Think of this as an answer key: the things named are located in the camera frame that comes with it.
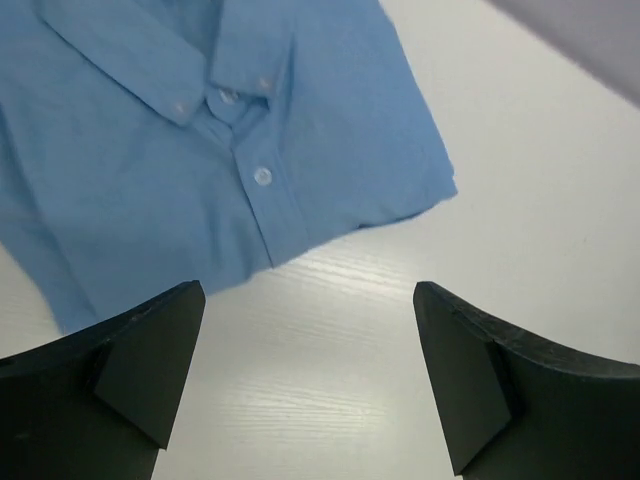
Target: button-down shirt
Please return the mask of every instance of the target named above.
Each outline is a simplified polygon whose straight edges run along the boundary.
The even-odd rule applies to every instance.
[[[0,240],[65,331],[456,193],[376,0],[3,0]]]

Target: folded shirt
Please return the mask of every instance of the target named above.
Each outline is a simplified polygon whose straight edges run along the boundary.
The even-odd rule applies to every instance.
[[[0,241],[65,332],[455,193],[376,0],[0,5]]]

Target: blue fabric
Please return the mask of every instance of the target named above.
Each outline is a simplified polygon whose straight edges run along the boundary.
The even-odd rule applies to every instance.
[[[0,240],[65,332],[455,193],[375,0],[0,4]]]

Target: shirt collar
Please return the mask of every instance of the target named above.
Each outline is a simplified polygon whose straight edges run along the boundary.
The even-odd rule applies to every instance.
[[[290,2],[225,0],[211,62],[133,0],[35,4],[39,17],[89,61],[184,125],[202,102],[207,81],[267,99],[278,95],[291,44]]]

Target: white table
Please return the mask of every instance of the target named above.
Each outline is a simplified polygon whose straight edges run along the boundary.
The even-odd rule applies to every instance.
[[[447,480],[411,296],[435,280],[640,362],[640,111],[474,0],[388,0],[460,195],[209,299],[154,480]],[[0,356],[57,332],[0,255]]]

